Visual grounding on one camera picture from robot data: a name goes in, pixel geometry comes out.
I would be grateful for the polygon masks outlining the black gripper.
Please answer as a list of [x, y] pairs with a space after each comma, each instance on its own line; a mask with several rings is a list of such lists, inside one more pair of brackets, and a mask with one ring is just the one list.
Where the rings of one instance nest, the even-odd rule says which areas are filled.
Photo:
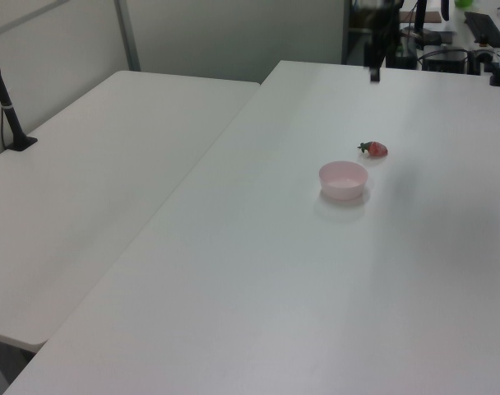
[[382, 65], [383, 31], [396, 29], [383, 37], [385, 63], [387, 68], [396, 68], [396, 51], [399, 47], [400, 1], [358, 1], [359, 11], [365, 17], [365, 24], [372, 32], [370, 40], [365, 44], [365, 67], [369, 70], [370, 81], [380, 81]]

